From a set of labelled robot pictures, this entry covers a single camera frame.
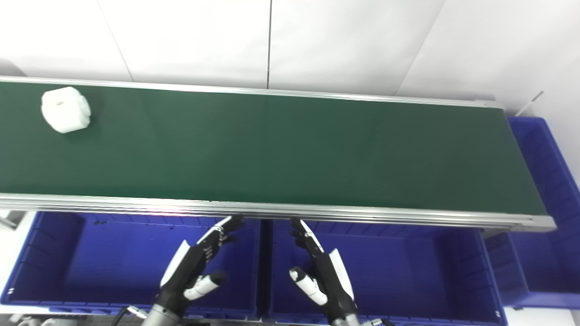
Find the white foam block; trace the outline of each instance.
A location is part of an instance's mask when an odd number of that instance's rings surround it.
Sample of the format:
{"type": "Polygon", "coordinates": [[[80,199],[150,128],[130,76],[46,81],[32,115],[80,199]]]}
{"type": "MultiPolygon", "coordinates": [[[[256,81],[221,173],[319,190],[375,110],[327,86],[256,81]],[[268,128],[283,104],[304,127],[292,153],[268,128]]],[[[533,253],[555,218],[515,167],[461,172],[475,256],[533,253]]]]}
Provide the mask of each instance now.
{"type": "Polygon", "coordinates": [[[45,92],[41,110],[48,124],[60,133],[83,129],[90,123],[89,103],[73,87],[45,92]]]}

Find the blue container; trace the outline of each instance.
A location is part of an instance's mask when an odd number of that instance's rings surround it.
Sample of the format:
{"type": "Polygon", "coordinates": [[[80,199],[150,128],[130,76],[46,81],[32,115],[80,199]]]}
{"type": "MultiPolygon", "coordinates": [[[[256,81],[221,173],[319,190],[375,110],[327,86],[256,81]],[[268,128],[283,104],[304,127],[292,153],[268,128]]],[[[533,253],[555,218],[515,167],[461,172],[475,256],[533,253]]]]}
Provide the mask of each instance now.
{"type": "MultiPolygon", "coordinates": [[[[310,268],[288,221],[271,222],[270,306],[265,320],[326,324],[288,270],[310,268]]],[[[402,325],[506,325],[480,230],[396,224],[308,222],[322,246],[338,248],[361,320],[402,325]]]]}
{"type": "MultiPolygon", "coordinates": [[[[149,309],[183,240],[195,243],[214,218],[40,212],[0,301],[52,311],[116,314],[149,309]]],[[[260,221],[247,219],[205,273],[229,279],[192,302],[187,317],[257,319],[260,221]]]]}
{"type": "Polygon", "coordinates": [[[486,241],[503,304],[580,309],[580,193],[542,118],[509,118],[551,233],[509,233],[486,241]]]}

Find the white fingertip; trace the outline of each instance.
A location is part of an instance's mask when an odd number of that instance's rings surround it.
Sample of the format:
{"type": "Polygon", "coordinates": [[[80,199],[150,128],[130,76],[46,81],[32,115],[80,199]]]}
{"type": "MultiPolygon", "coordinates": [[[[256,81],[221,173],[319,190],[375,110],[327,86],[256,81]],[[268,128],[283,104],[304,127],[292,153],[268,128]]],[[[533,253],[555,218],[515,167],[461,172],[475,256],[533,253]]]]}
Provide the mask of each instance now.
{"type": "Polygon", "coordinates": [[[326,296],[326,294],[320,291],[320,288],[318,287],[318,282],[316,280],[312,279],[310,276],[307,275],[305,278],[301,279],[300,281],[297,281],[296,279],[298,279],[298,273],[293,270],[290,271],[290,277],[292,278],[294,283],[296,283],[296,285],[298,285],[298,287],[304,293],[306,293],[306,295],[317,305],[319,306],[326,305],[326,303],[328,302],[328,297],[326,296]]]}
{"type": "Polygon", "coordinates": [[[223,225],[226,224],[227,222],[229,222],[231,220],[231,216],[226,217],[225,219],[215,223],[212,227],[209,228],[209,230],[204,234],[203,237],[201,237],[198,241],[197,244],[200,244],[201,241],[203,241],[205,238],[207,238],[212,232],[214,231],[219,231],[220,233],[220,243],[218,245],[221,246],[221,243],[223,241],[223,225]]]}
{"type": "Polygon", "coordinates": [[[334,267],[334,271],[338,276],[342,288],[354,300],[353,286],[350,283],[349,274],[346,272],[345,263],[342,262],[342,257],[340,257],[338,249],[334,249],[330,254],[328,254],[328,256],[330,257],[332,266],[334,267]]]}
{"type": "Polygon", "coordinates": [[[177,251],[173,255],[173,258],[169,262],[169,265],[167,265],[167,268],[165,269],[165,273],[163,274],[163,277],[161,278],[161,285],[159,287],[162,287],[163,285],[165,285],[165,283],[167,283],[167,281],[169,281],[169,279],[173,276],[173,273],[175,272],[175,270],[177,269],[179,264],[181,264],[183,257],[185,257],[185,255],[187,254],[187,251],[189,250],[189,248],[191,248],[189,243],[187,243],[186,240],[183,240],[182,243],[179,245],[179,248],[177,249],[177,251]]]}
{"type": "Polygon", "coordinates": [[[212,282],[209,275],[200,276],[197,279],[197,282],[195,282],[195,284],[193,285],[193,287],[183,291],[183,296],[186,297],[188,300],[195,300],[212,292],[217,287],[219,287],[219,285],[212,282]]]}
{"type": "Polygon", "coordinates": [[[314,232],[312,232],[312,230],[308,227],[308,225],[303,220],[300,220],[300,223],[302,224],[302,227],[304,227],[304,229],[306,231],[304,236],[312,238],[312,240],[314,240],[314,243],[316,243],[316,245],[319,247],[320,252],[324,252],[324,249],[322,248],[322,245],[320,245],[318,238],[314,235],[314,232]]]}
{"type": "Polygon", "coordinates": [[[227,222],[229,222],[231,220],[231,216],[226,217],[225,219],[222,219],[221,221],[217,222],[214,226],[215,228],[218,227],[223,227],[224,224],[226,224],[227,222]]]}

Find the white wall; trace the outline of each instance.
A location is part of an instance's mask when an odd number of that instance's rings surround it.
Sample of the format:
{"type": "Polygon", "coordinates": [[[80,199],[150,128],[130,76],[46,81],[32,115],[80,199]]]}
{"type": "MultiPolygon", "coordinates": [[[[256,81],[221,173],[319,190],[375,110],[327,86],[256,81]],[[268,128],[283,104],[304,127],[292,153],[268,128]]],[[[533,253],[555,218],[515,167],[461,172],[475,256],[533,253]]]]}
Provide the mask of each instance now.
{"type": "Polygon", "coordinates": [[[0,72],[129,81],[96,1],[0,1],[0,72]]]}
{"type": "Polygon", "coordinates": [[[544,89],[524,114],[546,119],[576,183],[580,183],[580,57],[544,89]]]}
{"type": "Polygon", "coordinates": [[[578,0],[0,0],[0,74],[496,99],[510,113],[544,90],[528,113],[580,180],[579,17],[578,0]]]}

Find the robotic hand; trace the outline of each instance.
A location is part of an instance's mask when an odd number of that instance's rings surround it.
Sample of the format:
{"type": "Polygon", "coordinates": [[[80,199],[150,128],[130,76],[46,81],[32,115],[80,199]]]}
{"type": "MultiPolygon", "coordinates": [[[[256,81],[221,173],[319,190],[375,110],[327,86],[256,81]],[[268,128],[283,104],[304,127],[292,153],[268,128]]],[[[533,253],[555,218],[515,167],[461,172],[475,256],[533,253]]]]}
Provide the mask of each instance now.
{"type": "Polygon", "coordinates": [[[229,232],[240,228],[241,214],[229,216],[212,226],[194,246],[183,241],[161,278],[161,290],[142,326],[174,326],[191,300],[211,292],[226,280],[223,271],[202,276],[206,264],[220,247],[235,240],[229,232]]]}
{"type": "Polygon", "coordinates": [[[325,253],[312,230],[303,220],[292,218],[292,236],[296,245],[308,251],[317,278],[300,267],[290,269],[290,277],[298,287],[321,306],[331,326],[360,326],[353,288],[337,249],[325,253]]]}

